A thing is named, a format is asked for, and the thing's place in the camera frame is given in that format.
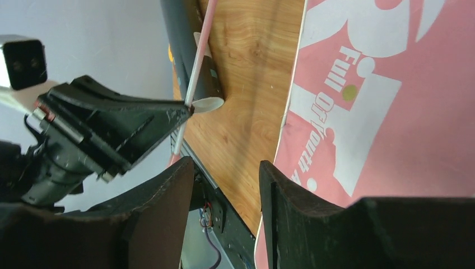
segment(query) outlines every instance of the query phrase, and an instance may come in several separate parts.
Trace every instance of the wooden table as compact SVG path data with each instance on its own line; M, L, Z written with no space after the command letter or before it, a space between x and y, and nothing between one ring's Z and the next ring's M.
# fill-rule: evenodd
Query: wooden table
M185 140L252 233L259 163L274 159L304 0L219 0L209 45L226 102L188 121ZM201 0L202 12L207 0ZM174 96L180 98L174 78Z

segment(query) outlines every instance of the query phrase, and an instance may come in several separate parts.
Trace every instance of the white backdrop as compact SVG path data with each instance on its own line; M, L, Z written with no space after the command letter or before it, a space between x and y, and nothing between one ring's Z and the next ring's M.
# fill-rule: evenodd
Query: white backdrop
M40 39L52 80L70 82L90 75L121 94L173 96L168 38L158 0L1 0L0 34ZM22 118L0 105L0 139L20 143L26 150L35 141ZM124 177L109 184L90 177L85 194L68 196L60 204L67 211L88 209L162 172L169 156L167 140Z

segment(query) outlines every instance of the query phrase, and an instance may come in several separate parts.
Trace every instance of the wood grain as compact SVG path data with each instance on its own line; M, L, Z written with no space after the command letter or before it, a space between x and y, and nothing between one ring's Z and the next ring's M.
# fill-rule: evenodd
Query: wood grain
M260 222L259 163L273 161L304 0L219 0L209 45L225 104L188 121L185 140L249 229ZM202 0L202 12L207 1ZM176 78L174 96L181 98Z

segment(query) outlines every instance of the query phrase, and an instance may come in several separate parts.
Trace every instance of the pink mat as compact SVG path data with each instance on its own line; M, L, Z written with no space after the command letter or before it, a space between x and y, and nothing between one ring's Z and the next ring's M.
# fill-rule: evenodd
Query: pink mat
M307 0L274 164L345 207L473 196L473 18L473 0Z

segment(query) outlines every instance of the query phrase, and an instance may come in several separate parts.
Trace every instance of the pink and white stick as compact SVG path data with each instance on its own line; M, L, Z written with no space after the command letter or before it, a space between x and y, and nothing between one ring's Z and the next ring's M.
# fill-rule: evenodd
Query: pink and white stick
M187 96L185 98L185 105L191 106L193 101L194 92L196 90L196 84L198 82L199 72L201 65L203 64L204 52L208 45L209 32L211 31L211 22L215 15L216 4L218 0L209 0L208 7L206 8L206 14L204 16L203 28L201 29L201 36L199 37L198 49L194 58L192 74L190 76L190 84L188 85ZM185 136L185 129L187 123L183 123L178 130L178 136L176 137L175 148L171 153L169 166L174 164L180 159L181 145L183 144L183 138Z

